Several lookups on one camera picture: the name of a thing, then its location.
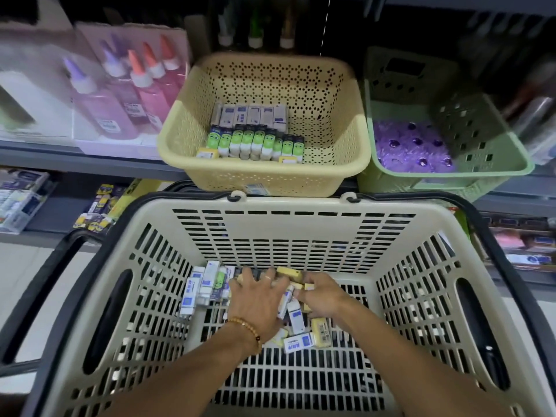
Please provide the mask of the person's right hand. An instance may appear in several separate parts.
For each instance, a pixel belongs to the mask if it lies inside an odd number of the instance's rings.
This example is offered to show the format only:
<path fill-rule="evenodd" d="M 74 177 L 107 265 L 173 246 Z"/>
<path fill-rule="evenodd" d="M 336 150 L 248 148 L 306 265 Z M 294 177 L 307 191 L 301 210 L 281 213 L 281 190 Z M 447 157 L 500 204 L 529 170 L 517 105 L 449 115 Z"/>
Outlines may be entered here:
<path fill-rule="evenodd" d="M 338 327 L 348 330 L 346 316 L 354 299 L 327 273 L 305 272 L 303 281 L 312 289 L 295 289 L 294 298 L 309 307 L 312 317 L 333 319 Z"/>

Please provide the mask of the person's left hand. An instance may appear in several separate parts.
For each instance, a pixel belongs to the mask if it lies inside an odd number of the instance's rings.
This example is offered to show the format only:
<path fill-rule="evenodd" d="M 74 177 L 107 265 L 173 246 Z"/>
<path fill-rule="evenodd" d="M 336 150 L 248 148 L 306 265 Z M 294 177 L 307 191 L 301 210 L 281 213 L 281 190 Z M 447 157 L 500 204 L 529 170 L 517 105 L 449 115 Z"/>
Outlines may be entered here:
<path fill-rule="evenodd" d="M 247 331 L 259 346 L 273 338 L 280 328 L 282 295 L 231 295 L 227 321 Z"/>

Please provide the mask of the person's left forearm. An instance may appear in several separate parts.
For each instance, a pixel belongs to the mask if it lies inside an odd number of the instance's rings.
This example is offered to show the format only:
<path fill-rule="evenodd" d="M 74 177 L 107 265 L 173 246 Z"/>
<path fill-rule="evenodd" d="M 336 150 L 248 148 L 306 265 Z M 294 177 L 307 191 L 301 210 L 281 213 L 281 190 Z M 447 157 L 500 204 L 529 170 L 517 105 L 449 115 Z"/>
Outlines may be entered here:
<path fill-rule="evenodd" d="M 227 322 L 196 349 L 117 395 L 100 417 L 200 417 L 239 364 L 260 350 L 245 329 Z"/>

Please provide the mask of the person's right forearm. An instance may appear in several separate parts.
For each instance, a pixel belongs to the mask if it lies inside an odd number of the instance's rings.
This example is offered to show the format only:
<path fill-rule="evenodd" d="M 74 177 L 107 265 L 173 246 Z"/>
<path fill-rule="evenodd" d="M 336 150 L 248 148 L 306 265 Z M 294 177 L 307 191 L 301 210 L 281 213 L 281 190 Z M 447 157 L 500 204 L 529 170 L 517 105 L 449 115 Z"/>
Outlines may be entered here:
<path fill-rule="evenodd" d="M 510 407 L 481 390 L 391 326 L 342 295 L 333 314 L 386 382 L 405 417 L 513 417 Z"/>

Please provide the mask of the pile of small boxed erasers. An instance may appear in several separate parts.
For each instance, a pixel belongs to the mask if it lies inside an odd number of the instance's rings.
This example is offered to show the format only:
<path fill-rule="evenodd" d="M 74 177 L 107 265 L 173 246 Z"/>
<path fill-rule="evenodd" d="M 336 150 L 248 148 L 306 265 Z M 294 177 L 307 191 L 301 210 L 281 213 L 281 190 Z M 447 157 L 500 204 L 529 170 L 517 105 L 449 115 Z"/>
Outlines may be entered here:
<path fill-rule="evenodd" d="M 195 266 L 186 280 L 180 316 L 192 316 L 198 308 L 212 303 L 227 307 L 231 299 L 229 282 L 240 269 L 222 265 L 219 261 L 209 261 L 206 266 Z M 332 347 L 332 335 L 327 320 L 321 317 L 308 318 L 309 307 L 293 297 L 296 288 L 303 288 L 302 272 L 284 266 L 278 266 L 276 272 L 290 280 L 279 307 L 279 318 L 285 322 L 285 327 L 280 328 L 265 346 L 280 347 L 287 354 L 311 347 Z"/>

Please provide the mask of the row of green-label erasers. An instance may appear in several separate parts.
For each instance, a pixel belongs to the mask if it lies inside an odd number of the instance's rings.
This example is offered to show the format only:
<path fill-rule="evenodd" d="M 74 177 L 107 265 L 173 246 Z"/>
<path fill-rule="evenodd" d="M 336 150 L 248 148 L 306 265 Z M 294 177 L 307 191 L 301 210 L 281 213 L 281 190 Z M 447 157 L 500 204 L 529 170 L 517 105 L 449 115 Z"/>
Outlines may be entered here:
<path fill-rule="evenodd" d="M 279 162 L 280 156 L 296 156 L 299 164 L 305 156 L 305 138 L 282 133 L 266 125 L 235 125 L 233 128 L 211 126 L 205 145 L 218 149 L 220 158 Z"/>

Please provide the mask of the yellow perforated plastic basket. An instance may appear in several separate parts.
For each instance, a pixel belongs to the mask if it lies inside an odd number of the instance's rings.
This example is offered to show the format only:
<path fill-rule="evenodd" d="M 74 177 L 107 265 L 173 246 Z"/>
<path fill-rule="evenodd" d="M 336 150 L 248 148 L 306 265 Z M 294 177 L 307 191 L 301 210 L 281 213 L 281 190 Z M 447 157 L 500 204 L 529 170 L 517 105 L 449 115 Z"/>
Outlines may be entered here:
<path fill-rule="evenodd" d="M 216 102 L 286 104 L 288 133 L 305 138 L 301 164 L 196 158 Z M 161 159 L 206 191 L 262 183 L 271 196 L 328 197 L 372 156 L 359 86 L 352 69 L 328 57 L 217 52 L 201 59 L 157 136 Z"/>

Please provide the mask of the row of grey-white erasers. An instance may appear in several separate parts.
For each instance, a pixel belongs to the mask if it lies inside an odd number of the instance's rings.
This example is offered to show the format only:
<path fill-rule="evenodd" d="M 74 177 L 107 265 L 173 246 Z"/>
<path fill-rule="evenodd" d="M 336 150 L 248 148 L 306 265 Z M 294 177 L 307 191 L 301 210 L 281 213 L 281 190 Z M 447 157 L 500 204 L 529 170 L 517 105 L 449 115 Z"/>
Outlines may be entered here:
<path fill-rule="evenodd" d="M 286 104 L 226 104 L 216 102 L 210 125 L 233 128 L 235 125 L 266 125 L 279 132 L 288 132 L 288 106 Z"/>

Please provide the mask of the pile of purple round items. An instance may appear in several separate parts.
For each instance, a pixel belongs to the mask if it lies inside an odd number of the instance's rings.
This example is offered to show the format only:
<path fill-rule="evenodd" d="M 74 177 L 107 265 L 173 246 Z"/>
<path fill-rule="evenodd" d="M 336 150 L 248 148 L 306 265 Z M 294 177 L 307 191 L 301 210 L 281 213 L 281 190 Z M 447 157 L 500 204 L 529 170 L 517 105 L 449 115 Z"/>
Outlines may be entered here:
<path fill-rule="evenodd" d="M 400 173 L 452 173 L 456 164 L 441 133 L 430 122 L 375 120 L 373 132 L 380 164 Z"/>

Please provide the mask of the stack of yellow blister packets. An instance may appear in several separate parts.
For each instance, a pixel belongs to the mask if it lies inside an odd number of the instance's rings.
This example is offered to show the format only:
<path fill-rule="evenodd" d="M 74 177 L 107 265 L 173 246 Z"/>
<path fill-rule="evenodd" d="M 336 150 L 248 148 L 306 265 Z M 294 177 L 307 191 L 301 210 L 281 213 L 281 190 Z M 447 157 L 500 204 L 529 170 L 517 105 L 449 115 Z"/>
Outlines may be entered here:
<path fill-rule="evenodd" d="M 103 183 L 97 189 L 92 203 L 74 222 L 73 229 L 105 234 L 132 202 L 148 193 L 162 191 L 171 184 L 171 181 L 142 178 L 136 178 L 130 183 Z"/>

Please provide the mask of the grey metal shelf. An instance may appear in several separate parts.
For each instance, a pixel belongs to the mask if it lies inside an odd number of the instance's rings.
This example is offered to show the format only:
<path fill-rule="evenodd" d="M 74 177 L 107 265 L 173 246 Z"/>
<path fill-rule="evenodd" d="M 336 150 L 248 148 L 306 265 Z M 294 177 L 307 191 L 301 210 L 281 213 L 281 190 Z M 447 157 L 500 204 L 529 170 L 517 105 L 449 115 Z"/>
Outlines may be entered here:
<path fill-rule="evenodd" d="M 160 160 L 91 156 L 77 147 L 6 140 L 0 140 L 0 166 L 163 181 L 188 179 L 183 170 Z"/>

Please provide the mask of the orange-cap glue bottle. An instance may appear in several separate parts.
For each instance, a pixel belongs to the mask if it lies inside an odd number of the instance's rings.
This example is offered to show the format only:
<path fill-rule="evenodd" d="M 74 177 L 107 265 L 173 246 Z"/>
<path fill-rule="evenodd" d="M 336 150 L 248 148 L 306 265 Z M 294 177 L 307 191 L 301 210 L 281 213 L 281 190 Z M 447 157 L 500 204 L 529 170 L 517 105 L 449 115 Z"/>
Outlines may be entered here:
<path fill-rule="evenodd" d="M 169 74 L 176 83 L 177 90 L 180 91 L 184 86 L 190 71 L 188 62 L 183 62 L 178 56 L 173 43 L 166 35 L 161 35 L 162 62 Z"/>
<path fill-rule="evenodd" d="M 151 125 L 160 131 L 171 110 L 163 86 L 155 81 L 145 69 L 140 57 L 135 50 L 128 50 L 128 59 L 131 65 L 130 77 L 138 91 L 143 107 Z"/>
<path fill-rule="evenodd" d="M 172 107 L 180 91 L 176 77 L 165 69 L 163 63 L 156 58 L 154 51 L 147 42 L 142 42 L 142 49 L 150 75 L 155 82 L 160 84 L 166 100 Z"/>

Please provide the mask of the row of boxed stationery sets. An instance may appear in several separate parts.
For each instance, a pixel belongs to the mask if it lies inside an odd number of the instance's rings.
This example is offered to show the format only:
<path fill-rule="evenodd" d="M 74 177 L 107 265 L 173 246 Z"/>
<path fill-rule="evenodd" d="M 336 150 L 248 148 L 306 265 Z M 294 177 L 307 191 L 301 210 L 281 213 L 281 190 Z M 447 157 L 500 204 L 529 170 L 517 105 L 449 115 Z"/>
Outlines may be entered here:
<path fill-rule="evenodd" d="M 556 273 L 556 217 L 480 214 L 512 266 Z"/>

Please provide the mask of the green perforated plastic basket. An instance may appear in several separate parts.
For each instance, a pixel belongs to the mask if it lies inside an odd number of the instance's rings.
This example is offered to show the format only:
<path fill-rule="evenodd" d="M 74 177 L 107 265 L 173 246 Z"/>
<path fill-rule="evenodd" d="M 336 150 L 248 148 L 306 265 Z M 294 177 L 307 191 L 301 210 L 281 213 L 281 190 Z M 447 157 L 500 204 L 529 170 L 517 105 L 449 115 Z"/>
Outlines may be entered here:
<path fill-rule="evenodd" d="M 457 62 L 407 51 L 369 47 L 364 99 L 372 159 L 358 175 L 363 192 L 442 190 L 471 202 L 511 177 L 532 172 L 525 147 L 496 107 Z M 400 173 L 376 153 L 373 121 L 432 123 L 456 164 L 452 173 Z"/>

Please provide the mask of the purple-cap glue bottle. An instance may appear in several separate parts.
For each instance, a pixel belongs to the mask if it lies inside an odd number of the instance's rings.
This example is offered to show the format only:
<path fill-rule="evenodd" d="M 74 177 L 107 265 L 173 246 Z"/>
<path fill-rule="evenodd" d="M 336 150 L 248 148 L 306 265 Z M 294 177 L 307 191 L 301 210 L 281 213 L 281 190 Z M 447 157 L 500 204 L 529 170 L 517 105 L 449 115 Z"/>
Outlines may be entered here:
<path fill-rule="evenodd" d="M 66 56 L 63 62 L 75 91 L 74 100 L 92 118 L 101 135 L 113 140 L 136 139 L 138 129 L 113 92 L 82 71 L 71 58 Z"/>
<path fill-rule="evenodd" d="M 127 65 L 115 54 L 107 41 L 101 40 L 102 66 L 109 76 L 108 87 L 120 101 L 131 122 L 137 126 L 149 124 L 146 111 L 131 79 Z"/>

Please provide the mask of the dark bottle with white cap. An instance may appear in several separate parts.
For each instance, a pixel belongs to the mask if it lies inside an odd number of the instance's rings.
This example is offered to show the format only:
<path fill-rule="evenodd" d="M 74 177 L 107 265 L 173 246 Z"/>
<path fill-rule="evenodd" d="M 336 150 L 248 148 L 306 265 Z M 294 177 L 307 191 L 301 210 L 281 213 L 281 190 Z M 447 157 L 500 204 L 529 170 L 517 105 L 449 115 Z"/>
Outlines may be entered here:
<path fill-rule="evenodd" d="M 234 36 L 236 29 L 235 7 L 233 1 L 229 0 L 226 6 L 223 6 L 217 15 L 219 33 L 219 46 L 223 49 L 231 49 L 234 44 Z"/>
<path fill-rule="evenodd" d="M 292 53 L 295 49 L 296 18 L 293 7 L 286 8 L 281 29 L 279 47 L 283 52 Z"/>
<path fill-rule="evenodd" d="M 251 12 L 247 43 L 253 51 L 262 50 L 264 45 L 264 23 L 258 7 Z"/>

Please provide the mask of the box of white stationery packets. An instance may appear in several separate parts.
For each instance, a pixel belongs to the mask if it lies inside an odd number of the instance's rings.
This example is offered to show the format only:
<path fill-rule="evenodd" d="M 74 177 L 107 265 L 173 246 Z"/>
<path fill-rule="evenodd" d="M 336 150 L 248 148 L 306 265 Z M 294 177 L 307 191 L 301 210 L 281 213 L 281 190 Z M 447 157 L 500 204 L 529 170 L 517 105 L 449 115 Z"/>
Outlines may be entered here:
<path fill-rule="evenodd" d="M 56 185 L 48 172 L 0 166 L 0 234 L 23 232 Z"/>

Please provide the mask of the pink cardboard display box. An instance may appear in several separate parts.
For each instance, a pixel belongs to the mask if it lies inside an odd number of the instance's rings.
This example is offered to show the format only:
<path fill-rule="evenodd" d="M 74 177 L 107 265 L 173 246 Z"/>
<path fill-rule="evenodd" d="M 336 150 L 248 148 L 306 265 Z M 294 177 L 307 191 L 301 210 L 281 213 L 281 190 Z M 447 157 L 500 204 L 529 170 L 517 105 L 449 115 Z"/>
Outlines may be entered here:
<path fill-rule="evenodd" d="M 183 62 L 188 62 L 190 69 L 193 58 L 189 39 L 185 30 L 180 28 L 156 27 L 154 25 L 125 24 L 110 26 L 101 24 L 78 23 L 77 30 L 82 34 L 102 66 L 103 52 L 100 41 L 108 42 L 115 54 L 124 62 L 131 71 L 128 59 L 128 50 L 135 50 L 145 69 L 146 61 L 143 57 L 142 42 L 147 42 L 156 58 L 162 62 L 161 35 L 166 35 L 173 43 L 178 56 Z M 95 78 L 95 81 L 105 85 L 109 90 L 109 76 L 105 71 L 105 78 Z M 85 153 L 94 156 L 117 158 L 134 158 L 142 160 L 161 160 L 157 151 L 156 140 L 159 131 L 150 123 L 136 128 L 139 135 L 134 140 L 113 140 L 101 135 L 96 127 L 97 136 L 86 136 L 83 131 L 78 131 L 74 125 L 73 139 L 76 145 Z"/>

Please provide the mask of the white cardboard display box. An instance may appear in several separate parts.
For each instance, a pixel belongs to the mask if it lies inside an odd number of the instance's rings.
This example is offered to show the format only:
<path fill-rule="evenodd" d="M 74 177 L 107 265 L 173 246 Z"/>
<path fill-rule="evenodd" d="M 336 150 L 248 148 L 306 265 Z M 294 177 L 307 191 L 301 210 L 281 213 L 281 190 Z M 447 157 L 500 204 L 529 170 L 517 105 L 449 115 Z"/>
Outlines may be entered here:
<path fill-rule="evenodd" d="M 0 140 L 73 146 L 73 31 L 0 28 Z"/>

